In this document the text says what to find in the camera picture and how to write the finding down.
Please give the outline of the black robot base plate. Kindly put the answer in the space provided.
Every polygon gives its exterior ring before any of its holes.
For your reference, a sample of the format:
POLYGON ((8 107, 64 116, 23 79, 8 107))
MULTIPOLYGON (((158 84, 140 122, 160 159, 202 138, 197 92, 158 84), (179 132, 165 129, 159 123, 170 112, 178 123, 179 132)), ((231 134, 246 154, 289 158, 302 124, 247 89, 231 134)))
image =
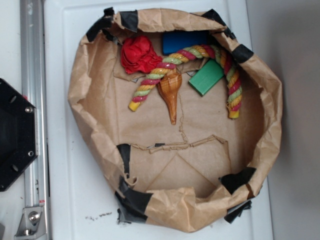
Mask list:
POLYGON ((0 191, 7 191, 37 157, 35 107, 0 80, 0 191))

